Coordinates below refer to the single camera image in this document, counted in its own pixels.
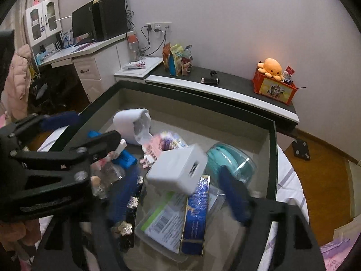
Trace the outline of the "person's left hand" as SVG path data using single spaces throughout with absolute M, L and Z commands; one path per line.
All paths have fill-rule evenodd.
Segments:
M 26 246 L 33 246 L 41 239 L 40 223 L 29 220 L 17 223 L 1 222 L 1 244 L 5 250 L 13 250 L 13 243 L 22 241 Z

